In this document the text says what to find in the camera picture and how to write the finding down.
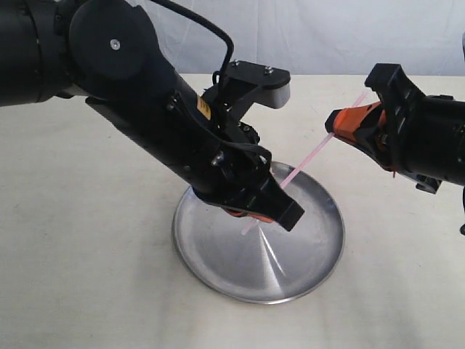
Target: silver plate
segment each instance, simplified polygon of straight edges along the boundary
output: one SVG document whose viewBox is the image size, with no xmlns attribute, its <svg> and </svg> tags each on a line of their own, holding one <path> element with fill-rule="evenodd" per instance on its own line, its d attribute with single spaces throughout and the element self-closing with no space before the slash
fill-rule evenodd
<svg viewBox="0 0 465 349">
<path fill-rule="evenodd" d="M 278 182 L 293 168 L 273 163 Z M 344 223 L 328 192 L 301 172 L 286 192 L 304 209 L 296 227 L 234 218 L 206 205 L 192 191 L 182 197 L 173 222 L 175 246 L 204 284 L 244 302 L 275 304 L 301 297 L 324 282 L 344 248 Z"/>
</svg>

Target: white table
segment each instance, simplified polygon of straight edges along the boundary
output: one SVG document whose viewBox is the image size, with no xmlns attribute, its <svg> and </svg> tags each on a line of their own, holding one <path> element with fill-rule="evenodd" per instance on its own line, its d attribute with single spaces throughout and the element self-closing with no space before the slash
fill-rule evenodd
<svg viewBox="0 0 465 349">
<path fill-rule="evenodd" d="M 210 76 L 187 76 L 200 92 Z M 363 76 L 295 76 L 289 104 L 254 107 L 274 159 L 297 165 Z M 418 77 L 465 100 L 464 78 Z M 374 102 L 370 94 L 365 103 Z M 207 289 L 171 245 L 187 185 L 83 100 L 0 109 L 0 348 L 463 348 L 461 189 L 436 196 L 336 140 L 306 168 L 347 240 L 335 273 L 284 305 Z"/>
</svg>

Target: pink straw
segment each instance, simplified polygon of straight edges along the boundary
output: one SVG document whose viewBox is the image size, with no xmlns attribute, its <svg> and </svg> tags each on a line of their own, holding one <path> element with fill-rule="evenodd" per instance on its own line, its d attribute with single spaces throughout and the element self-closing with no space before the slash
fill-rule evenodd
<svg viewBox="0 0 465 349">
<path fill-rule="evenodd" d="M 360 104 L 362 104 L 362 102 L 364 101 L 364 99 L 366 98 L 367 95 L 368 95 L 368 91 L 365 91 L 364 93 L 362 93 L 355 100 L 352 107 L 356 108 Z M 298 165 L 298 167 L 296 167 L 295 170 L 292 171 L 289 176 L 287 176 L 287 178 L 280 185 L 282 189 L 286 188 L 289 185 L 289 183 L 292 182 L 292 180 L 303 170 L 303 168 L 306 167 L 306 165 L 308 165 L 308 163 L 311 162 L 311 160 L 313 160 L 314 157 L 316 157 L 316 155 L 323 149 L 323 147 L 326 144 L 328 144 L 328 142 L 331 140 L 331 138 L 333 138 L 333 136 L 334 136 L 334 133 L 328 134 L 321 141 L 321 143 L 319 145 L 317 145 L 317 147 L 305 158 L 305 160 L 303 160 L 303 162 L 300 165 Z M 250 222 L 249 225 L 247 225 L 242 230 L 242 232 L 241 232 L 242 235 L 246 235 L 252 228 L 256 227 L 258 224 L 260 224 L 260 220 L 254 219 L 252 222 Z"/>
</svg>

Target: white backdrop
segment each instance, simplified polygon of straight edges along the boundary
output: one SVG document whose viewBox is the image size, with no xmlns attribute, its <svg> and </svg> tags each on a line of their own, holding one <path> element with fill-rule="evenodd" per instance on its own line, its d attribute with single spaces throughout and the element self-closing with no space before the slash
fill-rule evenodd
<svg viewBox="0 0 465 349">
<path fill-rule="evenodd" d="M 162 50 L 182 73 L 211 73 L 224 45 L 150 3 Z M 465 75 L 463 0 L 175 0 L 228 32 L 235 58 L 294 74 L 367 74 L 401 63 L 408 74 Z"/>
</svg>

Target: yellow label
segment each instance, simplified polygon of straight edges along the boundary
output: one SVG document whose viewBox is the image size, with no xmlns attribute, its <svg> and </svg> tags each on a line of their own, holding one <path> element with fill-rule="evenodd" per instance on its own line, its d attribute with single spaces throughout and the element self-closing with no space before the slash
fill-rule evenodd
<svg viewBox="0 0 465 349">
<path fill-rule="evenodd" d="M 203 116 L 205 116 L 208 120 L 211 120 L 211 108 L 207 102 L 205 102 L 202 97 L 197 96 L 197 109 L 200 111 Z"/>
</svg>

